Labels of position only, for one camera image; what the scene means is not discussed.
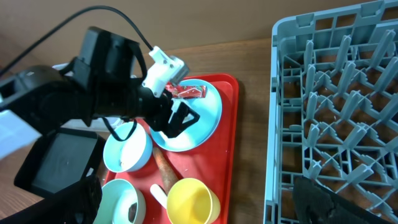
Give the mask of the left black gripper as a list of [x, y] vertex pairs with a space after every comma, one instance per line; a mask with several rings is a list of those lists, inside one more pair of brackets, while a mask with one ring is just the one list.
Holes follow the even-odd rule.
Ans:
[[129, 119], [142, 118], [154, 131], [162, 131], [168, 138], [176, 138], [200, 119], [186, 102], [172, 101], [167, 90], [156, 98], [149, 88], [134, 87], [127, 92], [126, 101]]

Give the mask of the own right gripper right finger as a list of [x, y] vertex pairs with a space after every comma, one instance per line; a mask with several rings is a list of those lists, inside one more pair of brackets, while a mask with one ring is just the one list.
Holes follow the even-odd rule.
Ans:
[[389, 224], [304, 176], [296, 178], [292, 197], [300, 223]]

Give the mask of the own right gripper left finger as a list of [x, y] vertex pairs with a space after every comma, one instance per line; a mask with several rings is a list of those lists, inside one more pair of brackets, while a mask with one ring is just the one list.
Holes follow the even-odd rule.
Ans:
[[102, 199], [97, 176], [91, 175], [1, 220], [1, 224], [93, 223]]

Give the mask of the red snack wrapper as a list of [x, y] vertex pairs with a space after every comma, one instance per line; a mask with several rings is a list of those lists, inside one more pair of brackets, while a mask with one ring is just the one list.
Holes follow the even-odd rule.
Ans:
[[207, 93], [205, 85], [177, 85], [167, 84], [165, 89], [171, 92], [174, 98], [193, 99], [204, 98]]

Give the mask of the mint green bowl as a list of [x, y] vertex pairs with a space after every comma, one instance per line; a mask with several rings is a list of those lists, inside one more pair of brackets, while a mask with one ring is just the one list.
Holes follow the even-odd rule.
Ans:
[[140, 190], [124, 179], [114, 179], [102, 186], [102, 198], [94, 224], [127, 223], [129, 207], [137, 203], [135, 224], [143, 224], [146, 201]]

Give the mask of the brown food lump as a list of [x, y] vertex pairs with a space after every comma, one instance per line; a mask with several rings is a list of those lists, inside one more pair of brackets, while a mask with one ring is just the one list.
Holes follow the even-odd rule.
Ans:
[[132, 204], [132, 205], [129, 207], [129, 211], [128, 211], [128, 220], [129, 220], [131, 223], [134, 223], [134, 222], [135, 222], [136, 213], [137, 213], [137, 203], [134, 203], [134, 204]]

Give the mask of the light blue bowl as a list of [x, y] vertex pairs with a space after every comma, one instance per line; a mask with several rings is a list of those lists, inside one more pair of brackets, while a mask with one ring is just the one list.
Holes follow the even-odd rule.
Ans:
[[115, 129], [116, 134], [125, 139], [136, 124], [132, 135], [125, 141], [117, 141], [113, 136], [106, 140], [103, 160], [112, 172], [133, 172], [144, 167], [152, 155], [152, 139], [144, 127], [137, 122], [128, 122]]

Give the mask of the yellow plastic cup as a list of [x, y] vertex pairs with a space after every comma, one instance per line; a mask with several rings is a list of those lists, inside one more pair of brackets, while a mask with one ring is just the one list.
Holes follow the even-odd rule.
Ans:
[[221, 203], [202, 181], [184, 178], [170, 189], [166, 211], [173, 224], [209, 224], [219, 217]]

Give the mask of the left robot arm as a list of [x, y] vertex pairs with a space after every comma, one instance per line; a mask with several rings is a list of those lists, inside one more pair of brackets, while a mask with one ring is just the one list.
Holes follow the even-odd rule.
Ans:
[[96, 176], [63, 183], [55, 193], [33, 185], [39, 170], [50, 170], [44, 163], [50, 142], [72, 119], [90, 124], [110, 117], [142, 118], [152, 129], [174, 138], [200, 117], [185, 103], [172, 111], [172, 95], [165, 86], [160, 72], [148, 73], [137, 42], [97, 27], [88, 29], [80, 55], [65, 68], [37, 65], [4, 80], [1, 108], [40, 133], [14, 183], [42, 197], [7, 217], [6, 223], [93, 223], [102, 196]]

